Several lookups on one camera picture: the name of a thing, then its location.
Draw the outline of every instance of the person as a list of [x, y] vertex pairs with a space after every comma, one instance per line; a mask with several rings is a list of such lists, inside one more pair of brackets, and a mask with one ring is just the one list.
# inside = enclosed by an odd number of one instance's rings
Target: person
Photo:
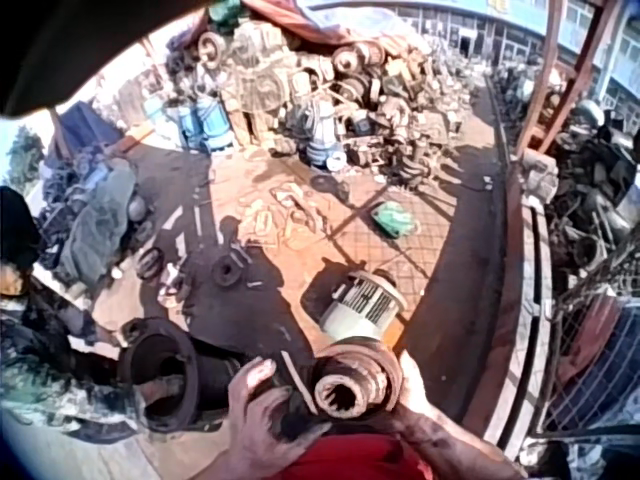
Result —
[[321, 424], [291, 443], [270, 433], [274, 410], [287, 387], [254, 400], [256, 387], [275, 373], [272, 360], [247, 364], [229, 386], [230, 444], [191, 480], [474, 479], [525, 478], [495, 446], [477, 438], [427, 401], [415, 361], [400, 356], [404, 380], [400, 401], [373, 434], [325, 435]]
[[71, 348], [68, 336], [117, 345], [92, 316], [32, 277], [40, 233], [24, 198], [0, 187], [0, 402], [23, 424], [69, 433], [85, 422], [136, 427], [136, 411], [175, 395], [182, 378], [127, 389], [116, 362]]

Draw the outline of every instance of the blue building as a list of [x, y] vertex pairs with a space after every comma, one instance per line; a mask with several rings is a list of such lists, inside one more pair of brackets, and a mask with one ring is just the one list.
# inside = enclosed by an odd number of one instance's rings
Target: blue building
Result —
[[[542, 52], [548, 0], [302, 0], [312, 9], [380, 5], [394, 10], [421, 34], [440, 35], [452, 48], [479, 55], [497, 65]], [[558, 43], [559, 60], [572, 65], [585, 40], [594, 9], [567, 0]], [[640, 7], [621, 0], [615, 21], [607, 26], [597, 51], [590, 95], [613, 108], [634, 133], [640, 127]]]

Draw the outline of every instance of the scrap yard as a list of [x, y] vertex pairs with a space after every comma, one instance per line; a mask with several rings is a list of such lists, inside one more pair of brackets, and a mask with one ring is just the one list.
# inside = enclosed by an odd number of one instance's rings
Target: scrap yard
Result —
[[293, 439], [392, 411], [404, 351], [429, 402], [532, 475], [588, 463], [576, 432], [618, 445], [640, 389], [640, 134], [587, 94], [617, 7], [567, 67], [549, 3], [543, 45], [498, 62], [497, 21], [467, 44], [468, 23], [425, 31], [438, 9], [225, 0], [45, 101], [34, 285], [73, 355], [108, 359], [98, 385], [180, 388], [133, 420], [3, 408], [18, 457], [37, 478], [191, 478], [228, 447], [251, 359], [293, 390]]

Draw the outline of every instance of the tree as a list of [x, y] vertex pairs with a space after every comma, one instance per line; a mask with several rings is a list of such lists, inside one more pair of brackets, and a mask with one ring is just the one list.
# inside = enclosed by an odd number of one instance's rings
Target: tree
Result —
[[14, 190], [26, 195], [38, 180], [38, 164], [44, 158], [42, 140], [23, 125], [13, 139], [7, 155], [9, 171], [6, 182]]

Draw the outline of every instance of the wire mesh fence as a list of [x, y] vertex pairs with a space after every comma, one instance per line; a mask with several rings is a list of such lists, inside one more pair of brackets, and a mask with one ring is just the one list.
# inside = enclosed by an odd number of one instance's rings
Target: wire mesh fence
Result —
[[640, 425], [640, 226], [556, 302], [537, 433]]

